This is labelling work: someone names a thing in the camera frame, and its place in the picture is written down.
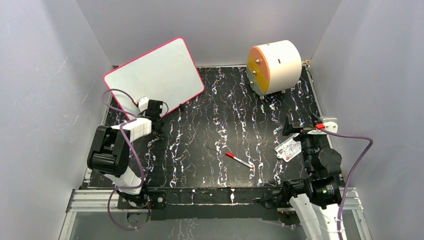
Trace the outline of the red whiteboard marker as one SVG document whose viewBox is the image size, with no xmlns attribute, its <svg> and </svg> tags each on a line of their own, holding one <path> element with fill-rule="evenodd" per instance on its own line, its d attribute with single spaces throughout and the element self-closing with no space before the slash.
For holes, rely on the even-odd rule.
<svg viewBox="0 0 424 240">
<path fill-rule="evenodd" d="M 229 158 L 231 158 L 231 159 L 233 159 L 233 160 L 237 161 L 238 163 L 240 163 L 240 164 L 242 164 L 242 165 L 244 165 L 244 166 L 246 166 L 246 167 L 248 167 L 248 168 L 252 169 L 252 170 L 254 170 L 254 169 L 255 169 L 254 165 L 252 165 L 252 164 L 250 164 L 250 163 L 248 163 L 248 162 L 245 162 L 245 161 L 241 160 L 240 158 L 236 157 L 235 155 L 233 155 L 233 154 L 232 154 L 232 153 L 230 153 L 230 152 L 226 152 L 226 153 L 225 153 L 225 155 L 226 155 L 227 157 L 229 157 Z"/>
</svg>

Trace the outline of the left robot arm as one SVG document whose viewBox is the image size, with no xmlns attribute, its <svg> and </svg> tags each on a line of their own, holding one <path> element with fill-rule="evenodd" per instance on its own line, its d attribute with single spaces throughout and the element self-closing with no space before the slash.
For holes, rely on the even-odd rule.
<svg viewBox="0 0 424 240">
<path fill-rule="evenodd" d="M 129 166 L 130 155 L 138 159 L 133 142 L 159 130 L 167 114 L 167 103 L 142 97 L 135 103 L 140 113 L 131 120 L 113 125 L 100 125 L 87 157 L 87 167 L 110 179 L 116 187 L 116 193 L 136 208 L 144 208 L 150 201 L 144 184 L 144 169 L 140 164 L 137 175 Z"/>
</svg>

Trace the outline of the pink-framed whiteboard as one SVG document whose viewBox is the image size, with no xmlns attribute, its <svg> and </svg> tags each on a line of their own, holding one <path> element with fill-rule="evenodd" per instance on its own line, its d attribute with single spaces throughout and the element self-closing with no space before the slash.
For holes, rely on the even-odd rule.
<svg viewBox="0 0 424 240">
<path fill-rule="evenodd" d="M 103 76 L 127 119 L 141 111 L 135 102 L 143 97 L 167 103 L 171 112 L 200 95 L 205 83 L 182 37 L 177 37 Z"/>
</svg>

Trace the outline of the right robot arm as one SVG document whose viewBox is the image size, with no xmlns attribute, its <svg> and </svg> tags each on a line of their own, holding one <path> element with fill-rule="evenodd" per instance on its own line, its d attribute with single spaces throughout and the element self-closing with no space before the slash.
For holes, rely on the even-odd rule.
<svg viewBox="0 0 424 240">
<path fill-rule="evenodd" d="M 307 177 L 285 181 L 282 202 L 293 207 L 308 240 L 338 240 L 343 236 L 338 216 L 342 202 L 340 174 L 342 156 L 331 147 L 319 144 L 320 136 L 338 132 L 338 119 L 313 114 L 312 124 L 301 126 L 286 117 L 283 135 L 294 134 L 301 145 Z"/>
</svg>

